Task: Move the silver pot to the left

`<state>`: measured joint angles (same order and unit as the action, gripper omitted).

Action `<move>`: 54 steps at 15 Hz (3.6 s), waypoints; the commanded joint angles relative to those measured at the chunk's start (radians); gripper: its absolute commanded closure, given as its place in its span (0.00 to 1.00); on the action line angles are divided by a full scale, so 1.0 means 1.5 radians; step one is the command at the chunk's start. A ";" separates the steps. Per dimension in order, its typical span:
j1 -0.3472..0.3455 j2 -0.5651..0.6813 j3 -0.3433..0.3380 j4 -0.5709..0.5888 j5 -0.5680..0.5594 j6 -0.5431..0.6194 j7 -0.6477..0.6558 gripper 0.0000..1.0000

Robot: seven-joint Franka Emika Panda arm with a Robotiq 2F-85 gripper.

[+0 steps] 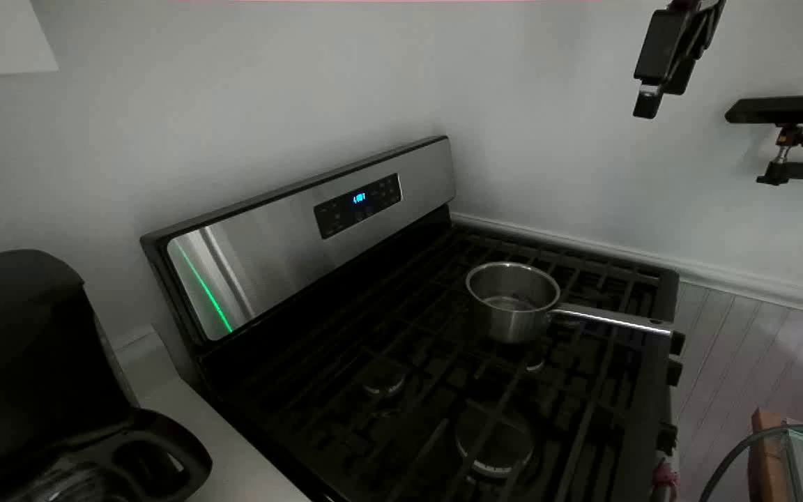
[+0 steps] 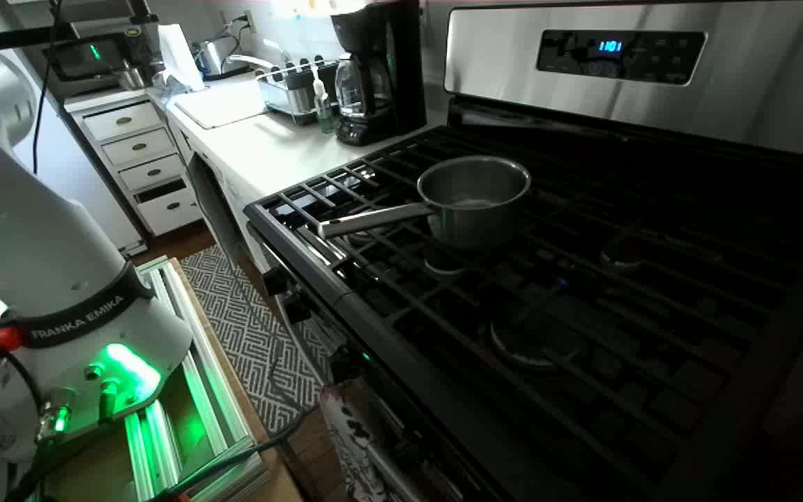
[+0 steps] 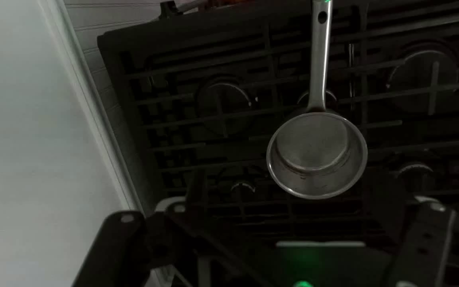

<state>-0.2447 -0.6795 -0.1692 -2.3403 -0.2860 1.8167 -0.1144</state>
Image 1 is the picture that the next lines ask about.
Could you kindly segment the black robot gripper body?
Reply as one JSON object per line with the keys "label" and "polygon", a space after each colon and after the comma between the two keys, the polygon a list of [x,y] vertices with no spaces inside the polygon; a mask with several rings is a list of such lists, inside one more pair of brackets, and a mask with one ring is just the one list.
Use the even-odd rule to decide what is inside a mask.
{"label": "black robot gripper body", "polygon": [[684,95],[695,63],[712,46],[724,0],[670,0],[649,15],[634,68],[635,116],[652,120],[666,95]]}

